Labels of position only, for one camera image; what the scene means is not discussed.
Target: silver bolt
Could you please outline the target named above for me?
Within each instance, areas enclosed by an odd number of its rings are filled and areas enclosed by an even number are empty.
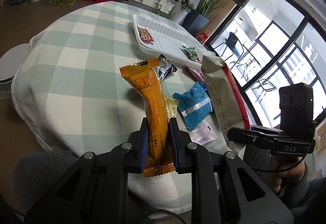
[[[188,148],[190,148],[190,149],[194,150],[194,149],[196,149],[196,148],[197,148],[197,144],[196,144],[196,143],[194,143],[194,142],[191,142],[191,143],[189,143],[189,144],[188,144]]]
[[[232,151],[226,152],[226,157],[233,160],[235,158],[235,153]]]
[[[122,144],[122,148],[125,150],[128,150],[132,147],[132,145],[129,142],[125,142]]]
[[[94,153],[93,152],[86,152],[85,154],[84,154],[84,158],[86,159],[86,160],[89,160],[89,159],[91,159],[91,158],[93,158],[94,157]]]

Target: trash can lid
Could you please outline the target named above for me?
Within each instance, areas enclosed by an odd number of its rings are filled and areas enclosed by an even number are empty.
[[[0,58],[0,81],[13,77],[29,53],[29,44],[20,44],[7,51]]]

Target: green and white tablecloth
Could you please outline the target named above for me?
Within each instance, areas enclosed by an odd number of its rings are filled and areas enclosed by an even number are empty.
[[[145,116],[143,99],[119,68],[150,58],[136,41],[132,15],[150,17],[188,34],[180,25],[122,3],[76,10],[30,41],[30,54],[12,84],[15,107],[46,150],[108,152],[127,141]],[[166,95],[182,94],[195,83],[181,65],[163,81]],[[206,117],[218,139],[207,148],[224,153],[214,115]],[[180,129],[187,131],[180,115]],[[191,175],[144,178],[130,174],[128,187],[154,208],[182,213],[191,208]]]

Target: small table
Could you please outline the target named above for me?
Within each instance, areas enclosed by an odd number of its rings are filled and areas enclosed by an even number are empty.
[[[13,81],[19,115],[46,150],[96,154],[111,151],[140,128],[143,99],[125,81],[120,67],[149,59],[136,40],[132,15],[139,14],[190,35],[180,25],[116,2],[90,5],[50,25],[30,41],[30,54]],[[182,65],[162,83],[164,94],[184,93],[195,83]],[[212,113],[206,121],[218,138],[209,151],[228,151]],[[180,114],[181,130],[187,131]],[[154,208],[191,209],[191,175],[144,178],[130,174],[128,188]]]

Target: window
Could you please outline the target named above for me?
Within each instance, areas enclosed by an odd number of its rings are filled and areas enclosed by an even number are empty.
[[[326,34],[291,0],[247,0],[206,42],[221,56],[257,124],[280,123],[278,89],[306,83],[314,119],[326,117]]]

